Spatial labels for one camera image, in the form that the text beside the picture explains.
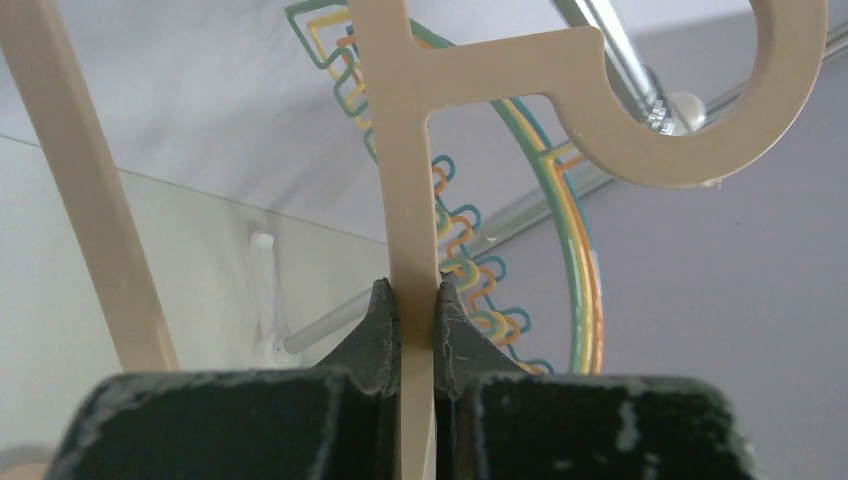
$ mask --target beige plastic hook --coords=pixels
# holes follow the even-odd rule
[[[632,183],[711,185],[750,165],[795,121],[819,73],[827,41],[825,0],[751,0],[757,57],[750,81],[725,118],[692,135],[660,136],[638,125],[601,80],[599,59],[576,64],[598,84],[590,95],[553,90],[557,116],[592,163]]]

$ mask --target beige wooden stick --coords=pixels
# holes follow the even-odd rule
[[[56,1],[0,0],[0,45],[59,187],[121,366],[177,368],[141,242]]]

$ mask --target zigzag wire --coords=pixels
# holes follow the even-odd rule
[[[316,57],[316,55],[314,54],[314,52],[312,51],[312,49],[309,48],[309,45],[306,42],[305,37],[303,36],[302,32],[300,31],[300,29],[299,29],[299,27],[298,27],[298,25],[295,21],[295,18],[294,18],[296,15],[301,14],[301,13],[305,13],[305,12],[310,11],[310,10],[316,10],[316,8],[307,7],[305,4],[300,4],[300,5],[295,5],[293,7],[289,7],[286,10],[287,15],[289,17],[289,22],[292,25],[293,29],[295,30],[296,35],[298,36],[298,39],[301,41],[301,43],[304,45],[305,49],[307,50],[307,53],[309,54],[313,63],[320,69],[330,71],[331,75],[333,76],[334,80],[336,81],[335,84],[334,84],[334,95],[335,95],[337,101],[342,106],[342,109],[343,109],[343,111],[345,111],[346,115],[348,115],[349,117],[355,118],[357,120],[357,124],[359,124],[360,127],[366,129],[366,132],[363,136],[363,140],[364,140],[366,149],[369,152],[369,155],[371,155],[372,159],[374,159],[376,161],[376,152],[374,152],[373,145],[371,144],[371,141],[370,141],[370,138],[373,136],[373,129],[370,128],[370,121],[367,124],[364,124],[364,123],[360,122],[360,118],[359,118],[367,109],[367,99],[364,100],[363,103],[360,104],[358,108],[352,107],[353,97],[364,93],[364,85],[361,85],[360,76],[356,73],[356,67],[358,66],[358,64],[355,62],[355,59],[353,58],[353,56],[350,54],[350,50],[348,50],[346,48],[347,45],[350,45],[354,49],[354,52],[356,52],[355,42],[353,42],[352,38],[348,39],[348,37],[352,37],[353,28],[350,25],[346,26],[345,30],[346,30],[346,33],[348,34],[348,37],[345,37],[345,38],[339,40],[338,42],[336,42],[338,48],[332,54],[330,54],[329,56],[326,55],[326,53],[324,52],[323,46],[321,45],[321,42],[320,42],[320,38],[317,36],[317,34],[313,33],[313,40],[316,43],[316,47],[319,49],[319,51],[321,51],[321,53],[323,54],[322,56],[325,57],[323,60],[319,60]],[[326,19],[327,17],[349,19],[349,15],[347,14],[346,9],[343,9],[340,12],[335,12],[335,13],[329,15],[329,16],[321,17],[321,19]],[[314,28],[313,28],[312,25],[310,25],[310,30],[311,30],[311,33],[314,32]],[[432,48],[430,45],[424,44],[420,39],[419,39],[419,43],[422,43],[423,46]],[[341,75],[335,74],[335,72],[333,71],[333,69],[331,67],[331,64],[333,63],[333,61],[335,61],[335,59],[337,59],[339,57],[342,57],[342,59],[345,62],[345,65],[346,65],[345,70]],[[352,95],[350,95],[347,98],[344,98],[341,94],[341,86],[348,78],[353,78],[354,82],[357,84],[357,86],[362,87],[362,88],[355,89],[354,93]],[[550,142],[547,140],[547,138],[544,137],[544,131],[538,126],[538,124],[535,122],[535,119],[532,117],[532,115],[529,115],[529,112],[526,111],[526,108],[524,107],[524,105],[520,101],[516,101],[516,100],[517,99],[512,99],[511,103],[513,104],[513,106],[521,112],[522,116],[527,121],[529,121],[532,124],[533,129],[536,130],[536,132],[534,132],[534,133],[543,137],[543,141],[545,143],[545,146],[548,147],[548,150],[550,150]],[[434,166],[436,166],[436,164],[438,163],[438,160],[439,160],[438,157],[437,157],[436,160],[434,160]],[[449,174],[447,175],[448,179],[452,178],[453,173],[454,173],[452,160],[450,160],[450,163],[451,163],[451,165],[450,165],[451,169],[450,169]],[[567,182],[568,179],[567,179],[566,175],[567,174],[563,173],[563,176],[565,177],[565,178],[563,178],[563,180],[565,180],[564,183],[566,183],[566,185],[570,188],[571,186]],[[436,188],[440,188],[440,190],[443,190],[444,187],[446,187],[446,185],[441,185],[441,186],[439,184],[436,185]],[[453,225],[455,223],[454,220],[455,219],[459,220],[458,217],[461,216],[464,212],[471,212],[471,213],[474,214],[474,217],[475,217],[472,230],[476,230],[476,227],[479,226],[479,222],[481,221],[481,215],[479,214],[479,210],[477,210],[476,207],[474,207],[473,205],[463,205],[463,206],[459,207],[458,209],[456,209],[454,211],[446,211],[447,209],[445,208],[444,204],[441,202],[439,195],[436,195],[436,198],[437,198],[436,208],[437,208],[437,212],[440,214],[438,218],[440,220],[442,220],[443,223],[447,223],[447,222],[444,222],[444,220],[447,220],[447,218],[449,218],[450,224]],[[466,222],[468,222],[468,220],[464,216],[462,218],[463,218],[464,221],[460,221],[460,223],[465,224]],[[449,232],[450,230],[451,230],[450,228],[443,229],[443,234],[446,235],[447,232]],[[465,248],[464,242],[460,242],[458,244],[458,246],[460,247],[460,249],[463,253],[463,256],[468,258],[469,252]],[[498,280],[502,279],[505,276],[505,265],[503,264],[503,261],[501,259],[498,258],[498,261],[499,261],[500,266],[502,267],[501,273],[497,276],[494,276],[494,277],[487,274],[487,276],[489,277],[489,280],[484,281],[484,284],[481,287],[481,289],[487,289],[489,287],[489,283],[494,282],[496,284]],[[456,265],[451,265],[451,266],[453,268],[459,268],[459,269],[461,269],[461,271],[468,271],[469,273],[472,273],[472,275],[470,275],[470,276],[476,277],[477,275],[474,275],[473,273],[475,273],[475,272],[479,273],[480,272],[480,270],[481,270],[479,268],[480,264],[476,264],[474,266],[471,266],[472,264],[473,264],[473,262],[471,264],[467,264],[466,266],[456,266]],[[493,288],[489,289],[487,291],[487,293],[483,294],[482,298],[485,299],[487,306],[491,309],[492,312],[497,312],[498,317],[503,316],[503,314],[507,314],[507,315],[513,314],[513,315],[519,315],[519,316],[521,316],[525,319],[524,325],[521,326],[521,327],[519,327],[517,325],[517,323],[514,322],[514,320],[509,321],[509,323],[511,325],[509,327],[510,332],[508,332],[508,333],[512,334],[513,337],[518,337],[518,336],[520,336],[521,333],[525,333],[527,330],[529,330],[529,328],[530,328],[530,317],[526,313],[526,311],[524,311],[523,309],[520,309],[520,308],[513,308],[513,309],[498,311],[495,308],[493,302],[491,301],[491,298],[488,295],[488,293],[490,293],[491,290],[493,290]],[[505,345],[507,347],[507,350],[509,351],[510,355],[516,361],[520,362],[520,360],[518,359],[518,357],[516,355],[514,348],[511,345],[512,342],[511,341],[506,342],[506,340],[507,339],[505,338],[498,343],[500,343],[501,345]],[[538,371],[542,368],[545,369],[545,370],[548,370],[548,371],[553,371],[553,368],[550,366],[550,364],[548,362],[545,362],[544,360],[531,360],[531,361],[526,362],[526,363],[527,363],[526,366],[529,367],[531,370],[534,370],[534,371]]]
[[[449,48],[453,46],[451,42],[430,32],[414,20],[410,20],[410,27],[414,35],[425,39],[438,48]],[[587,248],[587,246],[590,247],[588,245],[588,239],[583,240],[584,236],[588,237],[588,235],[586,235],[580,209],[577,206],[579,202],[569,185],[568,177],[563,176],[562,171],[551,172],[547,167],[548,157],[556,159],[560,155],[569,152],[573,147],[544,148],[543,142],[541,142],[538,136],[538,133],[544,132],[537,132],[541,128],[537,124],[534,128],[533,124],[527,121],[533,119],[532,115],[526,111],[522,115],[515,108],[516,106],[523,106],[523,102],[520,99],[494,100],[489,102],[489,104],[510,129],[519,147],[521,147],[521,150],[530,161],[530,165],[536,174],[540,186],[545,192],[545,196],[554,214],[554,225],[560,238],[566,272],[571,287],[569,289],[572,309],[570,371],[574,373],[597,373],[601,367],[601,349],[603,347],[602,337],[600,335],[603,332],[603,314],[602,308],[600,308],[600,281],[596,275],[597,268],[586,269],[587,263],[591,263],[591,260],[596,257],[596,254],[591,248]],[[592,305],[592,302],[595,300],[597,300],[597,303]],[[593,350],[595,351],[594,364],[592,363]]]
[[[448,157],[446,155],[441,155],[441,156],[437,157],[433,161],[433,164],[436,165],[440,161],[445,161],[445,160],[448,161],[451,165],[453,165],[453,159],[451,159],[450,157]],[[436,195],[436,202],[442,207],[442,209],[446,209],[446,207],[443,203],[443,200],[441,198],[441,195]],[[473,225],[473,228],[476,229],[479,226],[479,223],[482,221],[482,215],[480,214],[480,211],[475,206],[473,206],[473,205],[463,205],[462,207],[459,207],[454,211],[450,211],[449,213],[451,215],[451,219],[453,220],[458,215],[460,215],[460,214],[462,214],[466,211],[470,211],[475,215],[475,221],[473,222],[472,225]],[[448,253],[449,253],[449,255],[451,255],[451,258],[453,258],[453,259],[456,259],[456,258],[471,258],[471,254],[468,251],[468,249],[465,245],[465,242],[461,242],[457,246],[461,250],[462,255],[461,256],[454,256],[454,255],[452,255],[452,251],[450,250],[450,248],[448,248]],[[500,267],[500,274],[496,275],[496,274],[493,273],[490,276],[489,280],[487,280],[483,283],[481,289],[471,295],[471,297],[469,298],[469,303],[471,304],[472,312],[468,315],[469,319],[472,320],[472,321],[475,321],[478,324],[482,324],[482,325],[480,325],[480,327],[482,329],[484,329],[487,337],[489,337],[490,339],[495,341],[495,343],[498,346],[507,346],[508,347],[507,351],[509,352],[509,354],[513,358],[513,360],[515,360],[516,362],[519,362],[520,364],[526,365],[528,367],[528,370],[530,370],[531,372],[533,372],[533,373],[544,373],[544,371],[553,372],[553,366],[551,366],[551,364],[547,361],[538,360],[538,359],[534,359],[534,360],[530,360],[530,361],[522,361],[518,357],[518,354],[515,351],[515,349],[512,347],[512,343],[517,341],[518,338],[520,338],[521,334],[529,331],[530,326],[531,326],[530,315],[528,315],[527,312],[523,308],[515,307],[515,308],[506,309],[506,310],[500,310],[494,305],[494,302],[492,301],[492,298],[489,294],[494,290],[494,287],[497,285],[497,282],[503,280],[503,278],[506,277],[506,264],[504,263],[503,259],[501,259],[500,257],[494,256],[494,255],[490,255],[490,256],[484,257],[482,259],[479,259],[476,262],[476,265],[472,266],[471,269],[473,269],[472,274],[476,276],[478,272],[488,270],[484,266],[485,263],[492,263],[492,262],[498,264],[498,266]],[[484,299],[487,306],[489,307],[488,311],[479,311],[476,308],[475,300],[476,300],[477,297],[482,297]],[[517,323],[514,320],[511,320],[511,317],[510,317],[511,315],[519,315],[519,316],[523,317],[524,325],[521,326],[521,327],[518,327]]]

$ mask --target yellow wire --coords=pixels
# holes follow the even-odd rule
[[[445,258],[439,262],[439,269],[443,272],[453,272],[459,277],[456,291],[466,292],[480,282],[480,267],[468,257]]]
[[[497,326],[497,330],[495,334],[489,337],[494,343],[498,343],[506,337],[506,334],[509,331],[509,323],[507,322],[504,315],[495,310],[487,310],[487,311],[476,311],[468,314],[468,320],[475,321],[480,323],[481,328],[484,330],[488,330],[492,328],[492,324]]]
[[[563,177],[563,172],[568,168],[571,168],[571,166],[583,161],[583,159],[583,155],[578,155],[572,160],[564,164],[558,164],[555,167],[555,171],[557,172],[557,181],[559,181],[560,189],[563,192],[569,191],[568,185],[566,185],[565,178]],[[574,215],[579,222],[580,239],[583,241],[584,245],[589,247],[586,251],[586,266],[588,268],[589,279],[591,280],[590,286],[593,299],[592,306],[594,307],[594,321],[592,323],[592,326],[594,327],[594,344],[592,345],[594,361],[592,362],[591,372],[598,374],[601,373],[601,367],[604,359],[604,311],[603,302],[601,301],[601,281],[598,273],[597,255],[595,254],[595,247],[589,239],[589,231],[586,228],[586,224],[583,223],[576,201],[572,202],[571,208],[574,209]]]
[[[327,15],[322,15],[317,18],[313,18],[306,22],[306,28],[309,30],[309,36],[312,37],[312,41],[315,42],[315,47],[318,49],[318,54],[321,55],[321,60],[327,60],[327,50],[324,48],[324,44],[321,42],[321,36],[318,35],[319,28],[332,27],[333,25],[338,25],[340,23],[345,23],[350,21],[350,11],[346,8],[341,10],[336,10],[335,12],[329,13]],[[330,72],[330,76],[333,77],[333,81],[336,82],[339,80],[340,75],[333,69],[333,66],[330,65],[327,68],[327,71]]]
[[[518,366],[523,368],[524,371],[527,372],[527,373],[532,373],[533,375],[544,375],[545,374],[544,370],[542,370],[540,367],[537,367],[535,365],[528,365],[524,362],[517,362],[517,363],[518,363]]]
[[[557,147],[557,148],[551,150],[550,152],[548,152],[548,154],[546,156],[547,157],[554,157],[554,158],[564,157],[564,156],[568,155],[569,153],[573,152],[574,150],[576,150],[576,147],[574,146],[574,144],[566,143],[565,145],[563,145],[561,147]]]
[[[504,105],[506,105],[507,110],[509,110],[510,114],[516,119],[525,135],[527,135],[530,139],[530,143],[533,145],[533,148],[539,152],[544,151],[545,144],[539,135],[536,134],[535,130],[530,125],[530,122],[521,115],[512,102],[504,102]],[[551,178],[561,176],[555,171],[555,160],[557,157],[553,156],[553,154],[559,151],[567,152],[571,149],[573,149],[572,145],[566,145],[554,150],[542,159],[545,163],[545,169],[548,171],[548,174],[551,175]],[[572,241],[575,244],[575,251],[577,252],[577,271],[579,272],[580,293],[583,297],[584,304],[583,318],[581,319],[583,322],[584,348],[580,358],[580,372],[589,373],[592,366],[592,350],[595,331],[592,321],[592,313],[595,311],[595,308],[592,287],[590,286],[591,282],[589,281],[586,245],[583,244],[583,239],[581,238],[583,235],[580,234],[581,231],[585,230],[585,227],[582,225],[582,222],[577,220],[580,217],[577,213],[577,204],[574,202],[574,198],[572,198],[572,196],[568,193],[568,190],[558,188],[556,189],[556,196],[559,204],[565,207],[565,220],[568,223],[569,229],[573,232],[578,232],[578,235],[575,238],[572,238]]]

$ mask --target gray wall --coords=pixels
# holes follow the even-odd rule
[[[721,188],[617,182],[584,203],[604,282],[606,372],[717,385],[770,478],[848,478],[846,126],[848,57],[824,67],[774,149]],[[519,351],[564,370],[553,225],[498,253],[510,267],[498,304],[521,304],[536,322]]]

